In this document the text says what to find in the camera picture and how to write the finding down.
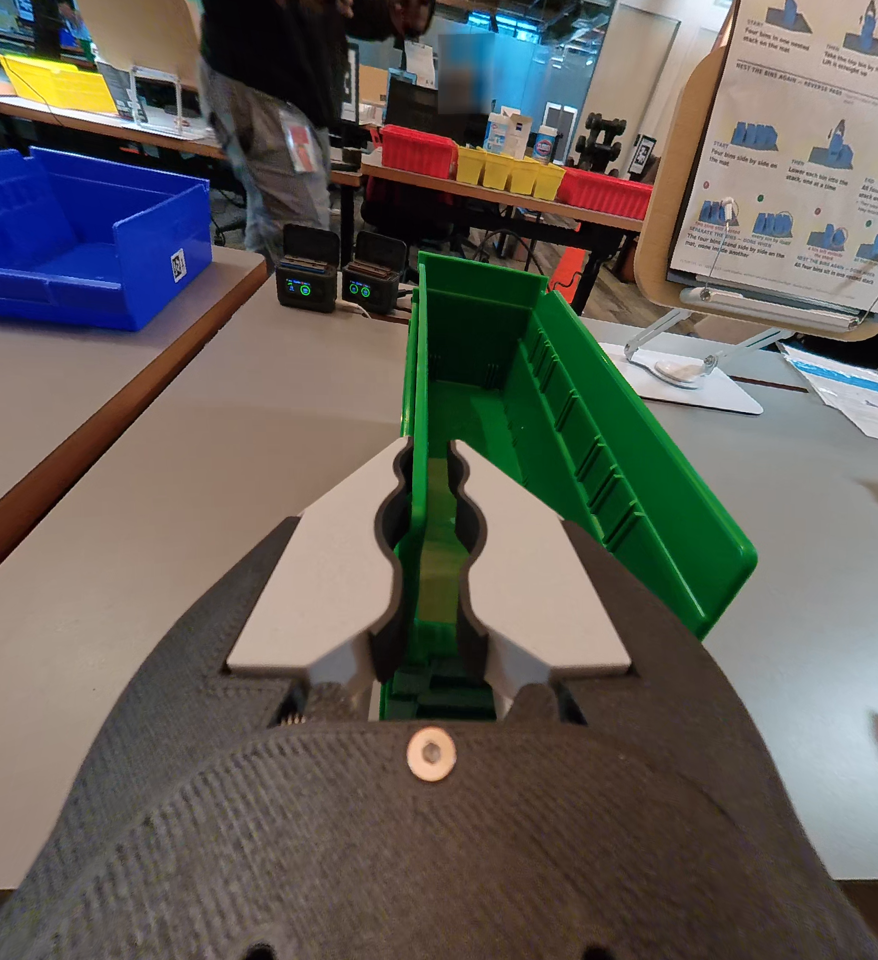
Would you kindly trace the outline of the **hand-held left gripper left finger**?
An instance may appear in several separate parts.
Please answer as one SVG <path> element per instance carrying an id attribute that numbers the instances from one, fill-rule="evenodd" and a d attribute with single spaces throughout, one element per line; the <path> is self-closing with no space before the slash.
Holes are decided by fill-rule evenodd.
<path id="1" fill-rule="evenodd" d="M 243 678 L 369 690 L 400 652 L 414 442 L 394 440 L 290 518 L 291 534 L 226 659 Z"/>

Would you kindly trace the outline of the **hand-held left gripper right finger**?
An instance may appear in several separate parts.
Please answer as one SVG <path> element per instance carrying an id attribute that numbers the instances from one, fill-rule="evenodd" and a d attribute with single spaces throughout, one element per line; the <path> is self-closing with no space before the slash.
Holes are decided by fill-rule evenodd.
<path id="1" fill-rule="evenodd" d="M 467 551 L 457 646 L 496 713 L 529 685 L 627 674 L 632 659 L 574 539 L 594 547 L 591 537 L 461 439 L 447 445 L 447 475 Z"/>

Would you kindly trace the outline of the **grey desk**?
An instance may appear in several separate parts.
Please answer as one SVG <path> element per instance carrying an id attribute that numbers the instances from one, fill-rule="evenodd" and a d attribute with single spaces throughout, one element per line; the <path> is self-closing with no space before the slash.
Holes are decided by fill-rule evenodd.
<path id="1" fill-rule="evenodd" d="M 143 330 L 0 319 L 0 565 L 266 278 L 262 256 L 218 246 Z"/>
<path id="2" fill-rule="evenodd" d="M 172 624 L 397 438 L 406 339 L 261 289 L 0 566 L 0 890 Z M 706 645 L 829 872 L 878 881 L 878 440 L 779 354 L 729 372 L 760 415 L 650 404 L 757 548 Z"/>

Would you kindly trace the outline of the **black battery charger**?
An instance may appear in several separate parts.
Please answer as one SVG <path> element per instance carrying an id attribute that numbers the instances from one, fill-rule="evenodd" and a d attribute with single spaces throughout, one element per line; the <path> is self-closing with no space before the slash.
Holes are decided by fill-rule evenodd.
<path id="1" fill-rule="evenodd" d="M 332 313 L 338 298 L 340 240 L 335 232 L 297 223 L 282 231 L 282 257 L 275 270 L 283 306 Z"/>
<path id="2" fill-rule="evenodd" d="M 342 270 L 342 300 L 370 313 L 392 313 L 407 262 L 408 247 L 403 241 L 361 230 L 353 256 Z"/>

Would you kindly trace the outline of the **white blue paper sheet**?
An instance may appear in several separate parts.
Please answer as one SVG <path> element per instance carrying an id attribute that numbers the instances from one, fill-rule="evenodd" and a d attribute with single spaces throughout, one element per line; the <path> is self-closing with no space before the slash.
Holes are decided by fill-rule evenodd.
<path id="1" fill-rule="evenodd" d="M 781 345 L 786 362 L 819 399 L 841 413 L 863 435 L 878 440 L 878 372 Z"/>

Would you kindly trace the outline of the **wooden document stand white base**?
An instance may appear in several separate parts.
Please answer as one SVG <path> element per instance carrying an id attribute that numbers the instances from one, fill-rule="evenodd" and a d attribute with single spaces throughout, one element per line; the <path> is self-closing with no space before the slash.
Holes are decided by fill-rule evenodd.
<path id="1" fill-rule="evenodd" d="M 647 401 L 758 415 L 761 406 L 722 370 L 735 354 L 759 350 L 792 334 L 858 344 L 877 336 L 878 321 L 840 332 L 753 314 L 740 316 L 725 308 L 688 307 L 681 302 L 681 284 L 669 274 L 669 260 L 738 6 L 739 2 L 733 2 L 724 39 L 695 67 L 679 96 L 639 236 L 635 260 L 639 291 L 653 304 L 668 307 L 669 312 L 639 330 L 625 346 L 612 347 L 612 357 Z"/>

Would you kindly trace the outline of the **red plastic bin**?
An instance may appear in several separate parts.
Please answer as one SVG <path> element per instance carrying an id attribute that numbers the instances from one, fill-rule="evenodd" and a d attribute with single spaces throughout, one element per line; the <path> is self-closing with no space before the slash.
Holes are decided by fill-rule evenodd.
<path id="1" fill-rule="evenodd" d="M 450 179 L 458 159 L 452 139 L 406 126 L 380 128 L 381 164 L 397 171 Z"/>
<path id="2" fill-rule="evenodd" d="M 556 202 L 579 210 L 642 221 L 652 192 L 653 186 L 649 184 L 566 167 Z"/>

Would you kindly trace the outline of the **blue plastic bin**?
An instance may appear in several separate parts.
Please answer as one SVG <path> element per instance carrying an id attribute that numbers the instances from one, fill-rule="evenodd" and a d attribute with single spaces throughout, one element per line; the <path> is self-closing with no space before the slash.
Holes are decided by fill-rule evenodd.
<path id="1" fill-rule="evenodd" d="M 211 265 L 206 179 L 0 150 L 0 318 L 143 330 Z"/>

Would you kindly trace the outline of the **black dumbbell rack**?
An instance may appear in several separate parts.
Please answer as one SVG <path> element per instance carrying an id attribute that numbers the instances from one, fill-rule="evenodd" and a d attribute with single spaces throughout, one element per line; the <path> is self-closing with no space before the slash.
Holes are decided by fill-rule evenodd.
<path id="1" fill-rule="evenodd" d="M 611 163 L 620 156 L 619 142 L 626 130 L 627 121 L 622 118 L 604 117 L 598 112 L 588 115 L 586 132 L 578 136 L 575 150 L 575 167 L 584 171 L 606 174 Z"/>

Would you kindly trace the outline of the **white box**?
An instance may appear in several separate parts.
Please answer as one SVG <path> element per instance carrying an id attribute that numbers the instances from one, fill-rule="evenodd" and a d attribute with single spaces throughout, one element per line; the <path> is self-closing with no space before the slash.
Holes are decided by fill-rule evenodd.
<path id="1" fill-rule="evenodd" d="M 520 114 L 514 108 L 491 112 L 483 138 L 482 148 L 490 154 L 523 160 L 528 149 L 529 136 L 533 136 L 532 118 Z"/>

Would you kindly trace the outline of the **black screen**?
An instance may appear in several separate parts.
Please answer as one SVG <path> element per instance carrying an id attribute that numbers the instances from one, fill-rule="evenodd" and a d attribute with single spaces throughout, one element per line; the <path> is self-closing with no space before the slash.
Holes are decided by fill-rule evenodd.
<path id="1" fill-rule="evenodd" d="M 438 91 L 405 78 L 390 77 L 383 122 L 384 126 L 398 126 L 436 134 Z"/>

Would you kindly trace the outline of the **clear acrylic sign holder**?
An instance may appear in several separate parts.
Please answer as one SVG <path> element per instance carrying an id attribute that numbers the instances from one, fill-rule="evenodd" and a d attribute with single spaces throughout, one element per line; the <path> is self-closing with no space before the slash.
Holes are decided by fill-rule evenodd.
<path id="1" fill-rule="evenodd" d="M 167 129 L 175 136 L 185 133 L 182 82 L 178 74 L 134 64 L 129 70 L 129 94 L 136 126 Z"/>

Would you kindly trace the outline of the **large yellow bin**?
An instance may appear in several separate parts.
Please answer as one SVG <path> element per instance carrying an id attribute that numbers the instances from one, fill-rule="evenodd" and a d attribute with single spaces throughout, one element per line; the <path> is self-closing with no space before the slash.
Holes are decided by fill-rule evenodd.
<path id="1" fill-rule="evenodd" d="M 62 109 L 117 116 L 118 109 L 101 73 L 71 63 L 0 53 L 0 66 L 21 99 Z"/>

